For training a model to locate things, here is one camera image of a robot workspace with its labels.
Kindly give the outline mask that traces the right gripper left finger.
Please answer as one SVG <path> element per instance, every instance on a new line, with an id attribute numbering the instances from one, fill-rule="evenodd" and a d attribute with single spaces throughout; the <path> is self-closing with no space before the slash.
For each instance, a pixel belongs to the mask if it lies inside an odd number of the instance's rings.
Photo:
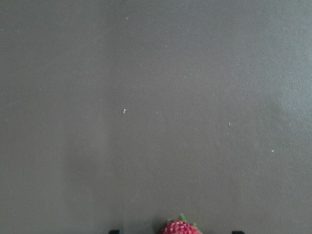
<path id="1" fill-rule="evenodd" d="M 120 230 L 110 230 L 109 234 L 120 234 Z"/>

